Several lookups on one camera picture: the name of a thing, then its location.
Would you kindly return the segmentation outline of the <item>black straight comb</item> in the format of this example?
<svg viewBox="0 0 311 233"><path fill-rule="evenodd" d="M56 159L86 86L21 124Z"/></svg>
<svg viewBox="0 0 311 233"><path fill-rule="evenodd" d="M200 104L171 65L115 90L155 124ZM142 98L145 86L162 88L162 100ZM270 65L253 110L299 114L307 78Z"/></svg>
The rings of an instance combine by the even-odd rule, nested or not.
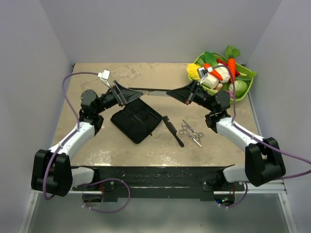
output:
<svg viewBox="0 0 311 233"><path fill-rule="evenodd" d="M139 88L139 87L130 87L130 89L139 91L143 93L143 95L147 96L169 97L169 95L167 94L168 89L152 89L152 88Z"/></svg>

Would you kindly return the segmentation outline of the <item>black tool case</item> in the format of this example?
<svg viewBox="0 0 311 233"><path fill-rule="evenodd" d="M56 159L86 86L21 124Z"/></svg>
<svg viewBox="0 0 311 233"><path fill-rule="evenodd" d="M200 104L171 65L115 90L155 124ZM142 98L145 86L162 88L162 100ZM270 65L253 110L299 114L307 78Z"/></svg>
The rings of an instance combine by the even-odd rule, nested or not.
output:
<svg viewBox="0 0 311 233"><path fill-rule="evenodd" d="M141 99L127 104L111 122L135 144L141 143L162 121L162 115Z"/></svg>

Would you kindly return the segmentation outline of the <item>black handled comb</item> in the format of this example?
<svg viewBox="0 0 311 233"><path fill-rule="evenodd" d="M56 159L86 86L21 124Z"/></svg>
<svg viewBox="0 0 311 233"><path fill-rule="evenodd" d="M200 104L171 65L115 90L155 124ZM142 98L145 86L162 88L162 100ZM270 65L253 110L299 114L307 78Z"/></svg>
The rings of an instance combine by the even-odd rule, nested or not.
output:
<svg viewBox="0 0 311 233"><path fill-rule="evenodd" d="M177 136L177 130L174 127L174 125L171 123L168 116L162 117L164 124L166 125L167 129L170 131L170 133L174 136L174 138L177 140L180 147L184 147L184 143L180 140L180 138Z"/></svg>

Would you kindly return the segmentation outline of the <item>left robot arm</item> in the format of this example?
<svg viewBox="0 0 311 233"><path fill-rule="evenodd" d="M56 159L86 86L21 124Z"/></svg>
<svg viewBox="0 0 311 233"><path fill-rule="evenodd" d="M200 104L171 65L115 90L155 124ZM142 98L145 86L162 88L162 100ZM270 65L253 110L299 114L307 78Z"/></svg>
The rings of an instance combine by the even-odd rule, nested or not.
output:
<svg viewBox="0 0 311 233"><path fill-rule="evenodd" d="M84 91L81 94L81 110L75 127L53 147L36 152L31 188L61 197L80 185L89 190L98 189L101 179L95 175L94 169L72 168L70 162L83 145L101 129L103 111L115 105L125 106L142 95L142 92L126 88L117 81L101 96L91 89Z"/></svg>

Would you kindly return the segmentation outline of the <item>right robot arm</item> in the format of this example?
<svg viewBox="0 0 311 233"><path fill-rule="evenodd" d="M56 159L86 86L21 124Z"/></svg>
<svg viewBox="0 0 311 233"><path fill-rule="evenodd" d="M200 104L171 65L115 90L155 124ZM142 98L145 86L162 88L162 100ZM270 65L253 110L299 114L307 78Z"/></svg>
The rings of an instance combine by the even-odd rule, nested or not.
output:
<svg viewBox="0 0 311 233"><path fill-rule="evenodd" d="M221 170L216 179L219 189L227 191L234 182L248 182L258 187L285 175L286 168L277 140L258 136L236 123L227 113L230 108L229 93L219 91L210 95L197 81L166 93L186 105L194 102L208 109L210 113L205 116L207 127L229 139L244 152L243 166L232 165Z"/></svg>

